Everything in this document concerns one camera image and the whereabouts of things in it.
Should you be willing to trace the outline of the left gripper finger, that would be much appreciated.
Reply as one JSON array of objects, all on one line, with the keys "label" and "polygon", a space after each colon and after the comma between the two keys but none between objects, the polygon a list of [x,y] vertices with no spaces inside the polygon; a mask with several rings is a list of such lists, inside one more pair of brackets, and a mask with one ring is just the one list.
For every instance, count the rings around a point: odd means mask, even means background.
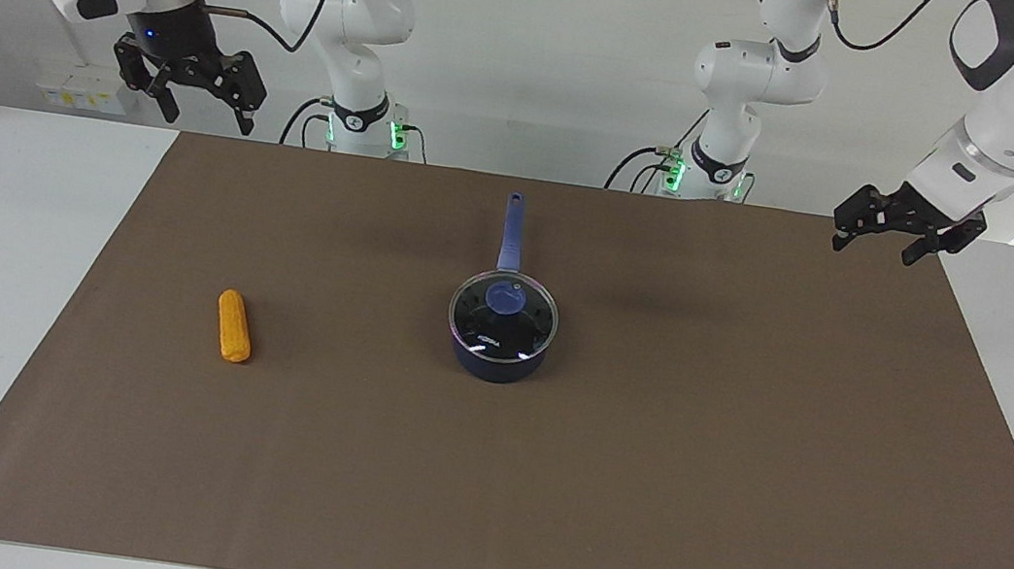
[{"label": "left gripper finger", "polygon": [[902,248],[901,262],[906,267],[912,266],[927,255],[938,255],[939,253],[955,254],[963,250],[963,242],[960,235],[935,233],[925,234],[912,241],[910,245]]},{"label": "left gripper finger", "polygon": [[842,252],[859,237],[891,231],[887,210],[892,197],[873,185],[862,185],[834,208],[831,247]]}]

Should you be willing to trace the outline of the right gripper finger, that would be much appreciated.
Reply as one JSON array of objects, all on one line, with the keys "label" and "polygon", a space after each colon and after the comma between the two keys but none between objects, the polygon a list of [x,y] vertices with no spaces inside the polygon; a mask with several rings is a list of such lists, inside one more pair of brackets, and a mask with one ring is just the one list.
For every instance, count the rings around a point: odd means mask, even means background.
[{"label": "right gripper finger", "polygon": [[250,136],[254,133],[254,118],[267,96],[267,88],[258,73],[254,56],[239,51],[232,55],[219,55],[216,61],[208,68],[206,88],[233,112],[239,134]]},{"label": "right gripper finger", "polygon": [[113,51],[118,65],[118,73],[126,86],[133,91],[141,92],[155,100],[159,112],[167,124],[175,124],[180,116],[180,106],[170,91],[173,71],[167,64],[158,66],[155,74],[148,64],[151,63],[137,43],[133,33],[124,33],[115,41]]}]

